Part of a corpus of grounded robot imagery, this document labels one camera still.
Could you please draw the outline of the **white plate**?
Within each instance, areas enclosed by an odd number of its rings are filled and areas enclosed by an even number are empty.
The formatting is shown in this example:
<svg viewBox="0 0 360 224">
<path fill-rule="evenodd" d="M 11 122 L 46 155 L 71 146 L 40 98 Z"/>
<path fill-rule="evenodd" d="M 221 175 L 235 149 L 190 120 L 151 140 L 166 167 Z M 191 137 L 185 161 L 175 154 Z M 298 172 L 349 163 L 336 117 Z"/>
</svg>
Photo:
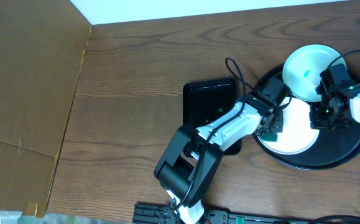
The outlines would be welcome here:
<svg viewBox="0 0 360 224">
<path fill-rule="evenodd" d="M 294 155 L 306 151 L 318 139 L 319 130 L 310 127 L 310 105 L 298 98 L 292 98 L 288 107 L 282 110 L 284 116 L 283 131 L 276 142 L 267 142 L 258 136 L 258 140 L 270 151 Z"/>
</svg>

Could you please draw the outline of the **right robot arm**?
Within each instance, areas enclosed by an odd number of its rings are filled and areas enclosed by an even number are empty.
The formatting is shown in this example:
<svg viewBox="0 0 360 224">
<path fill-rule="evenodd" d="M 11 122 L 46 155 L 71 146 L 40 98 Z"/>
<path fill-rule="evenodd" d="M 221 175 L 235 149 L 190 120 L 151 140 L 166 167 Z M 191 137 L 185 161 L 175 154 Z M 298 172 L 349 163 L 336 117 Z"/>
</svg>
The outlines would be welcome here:
<svg viewBox="0 0 360 224">
<path fill-rule="evenodd" d="M 320 85 L 321 101 L 311 105 L 310 126 L 313 129 L 348 128 L 360 123 L 360 83 Z"/>
</svg>

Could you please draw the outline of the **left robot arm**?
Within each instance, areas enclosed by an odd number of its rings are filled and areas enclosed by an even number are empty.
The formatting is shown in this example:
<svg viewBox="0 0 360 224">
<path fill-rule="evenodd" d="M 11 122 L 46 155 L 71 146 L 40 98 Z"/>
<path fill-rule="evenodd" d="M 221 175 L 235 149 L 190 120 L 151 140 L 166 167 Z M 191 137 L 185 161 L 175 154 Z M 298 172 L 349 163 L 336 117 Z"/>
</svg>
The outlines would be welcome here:
<svg viewBox="0 0 360 224">
<path fill-rule="evenodd" d="M 227 149 L 244 136 L 267 133 L 275 114 L 283 109 L 282 96 L 253 95 L 238 101 L 209 124 L 179 127 L 154 169 L 154 177 L 171 198 L 169 209 L 184 223 L 204 215 L 201 200 Z"/>
</svg>

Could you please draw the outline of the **green yellow sponge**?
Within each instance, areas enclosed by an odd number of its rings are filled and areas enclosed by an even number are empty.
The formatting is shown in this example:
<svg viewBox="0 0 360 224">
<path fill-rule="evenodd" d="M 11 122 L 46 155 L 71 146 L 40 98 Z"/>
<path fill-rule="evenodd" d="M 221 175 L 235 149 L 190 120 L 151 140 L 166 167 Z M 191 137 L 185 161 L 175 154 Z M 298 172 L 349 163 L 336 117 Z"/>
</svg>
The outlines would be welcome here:
<svg viewBox="0 0 360 224">
<path fill-rule="evenodd" d="M 267 142 L 276 142 L 278 140 L 278 134 L 277 133 L 266 133 L 263 136 L 261 136 L 261 139 L 263 141 L 267 141 Z"/>
</svg>

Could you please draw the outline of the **mint green plate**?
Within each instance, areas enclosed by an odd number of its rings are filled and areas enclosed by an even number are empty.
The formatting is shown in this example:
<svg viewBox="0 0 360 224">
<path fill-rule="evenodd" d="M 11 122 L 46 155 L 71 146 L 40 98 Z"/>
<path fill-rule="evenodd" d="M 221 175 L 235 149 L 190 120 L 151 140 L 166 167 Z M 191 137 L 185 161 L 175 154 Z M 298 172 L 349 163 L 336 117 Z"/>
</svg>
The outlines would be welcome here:
<svg viewBox="0 0 360 224">
<path fill-rule="evenodd" d="M 301 47 L 285 61 L 282 79 L 290 87 L 293 96 L 303 101 L 319 102 L 321 95 L 316 92 L 316 88 L 321 82 L 320 73 L 339 56 L 339 52 L 327 45 Z"/>
</svg>

